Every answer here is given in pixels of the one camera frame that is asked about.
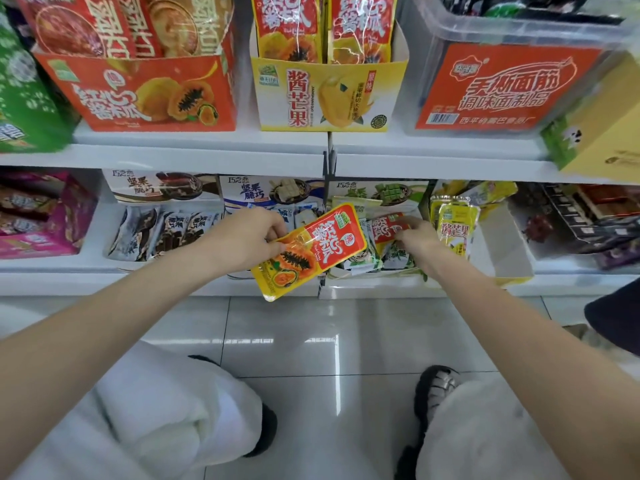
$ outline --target shiny floor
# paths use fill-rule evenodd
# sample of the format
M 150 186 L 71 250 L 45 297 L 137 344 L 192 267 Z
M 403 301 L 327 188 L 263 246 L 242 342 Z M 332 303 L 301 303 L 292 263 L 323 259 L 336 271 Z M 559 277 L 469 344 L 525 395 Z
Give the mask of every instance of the shiny floor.
M 593 298 L 528 298 L 562 324 L 584 321 Z M 0 298 L 0 336 L 73 298 Z M 413 389 L 429 365 L 466 378 L 496 374 L 448 299 L 189 298 L 145 340 L 201 354 L 246 380 L 278 415 L 266 453 L 190 473 L 183 480 L 393 478 L 417 435 Z

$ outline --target clear plastic bin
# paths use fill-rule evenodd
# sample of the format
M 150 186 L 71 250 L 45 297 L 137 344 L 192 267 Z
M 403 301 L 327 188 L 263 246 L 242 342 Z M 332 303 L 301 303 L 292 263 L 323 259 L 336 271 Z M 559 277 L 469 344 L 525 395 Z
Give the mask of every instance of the clear plastic bin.
M 637 29 L 453 15 L 440 0 L 399 5 L 410 58 L 396 114 L 409 132 L 539 130 L 616 63 Z

